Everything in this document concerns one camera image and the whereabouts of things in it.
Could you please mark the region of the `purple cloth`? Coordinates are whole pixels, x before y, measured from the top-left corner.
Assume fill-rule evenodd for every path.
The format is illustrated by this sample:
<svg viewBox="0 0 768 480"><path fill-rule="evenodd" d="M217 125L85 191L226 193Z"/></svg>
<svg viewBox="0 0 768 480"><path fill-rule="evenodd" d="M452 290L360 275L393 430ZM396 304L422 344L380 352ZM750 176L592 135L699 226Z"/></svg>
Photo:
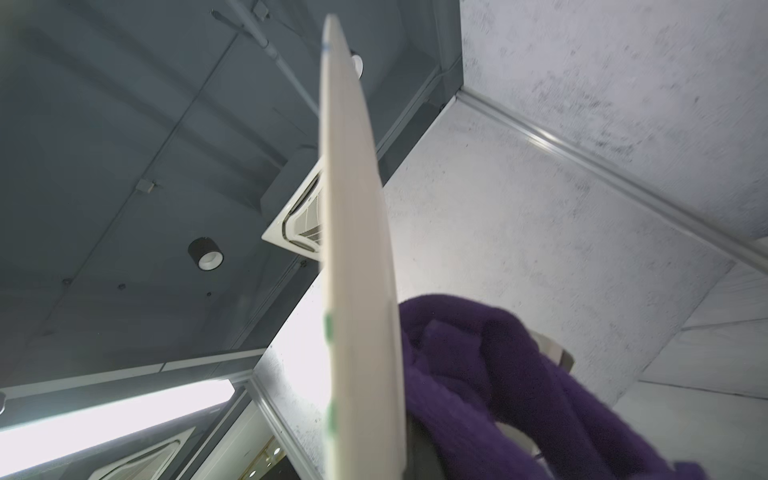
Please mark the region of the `purple cloth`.
<svg viewBox="0 0 768 480"><path fill-rule="evenodd" d="M511 313L450 295L399 307L405 401L450 479L702 479L669 463Z"/></svg>

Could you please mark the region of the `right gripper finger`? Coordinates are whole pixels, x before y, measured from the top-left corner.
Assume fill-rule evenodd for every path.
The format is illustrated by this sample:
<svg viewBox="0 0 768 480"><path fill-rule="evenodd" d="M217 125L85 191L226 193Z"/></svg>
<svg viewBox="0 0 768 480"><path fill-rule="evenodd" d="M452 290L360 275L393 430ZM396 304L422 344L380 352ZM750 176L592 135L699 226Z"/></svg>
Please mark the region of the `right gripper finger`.
<svg viewBox="0 0 768 480"><path fill-rule="evenodd" d="M426 428L415 418L407 418L407 480L445 480L442 461Z"/></svg>

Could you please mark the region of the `plaid striped round plate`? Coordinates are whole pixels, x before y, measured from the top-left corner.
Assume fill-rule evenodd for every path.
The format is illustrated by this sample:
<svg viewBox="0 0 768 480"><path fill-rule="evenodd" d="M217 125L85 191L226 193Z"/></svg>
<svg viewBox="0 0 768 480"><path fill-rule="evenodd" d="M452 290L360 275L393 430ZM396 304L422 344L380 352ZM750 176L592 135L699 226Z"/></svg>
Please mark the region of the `plaid striped round plate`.
<svg viewBox="0 0 768 480"><path fill-rule="evenodd" d="M399 479L407 464L391 237L366 100L338 16L322 36L321 276L331 479Z"/></svg>

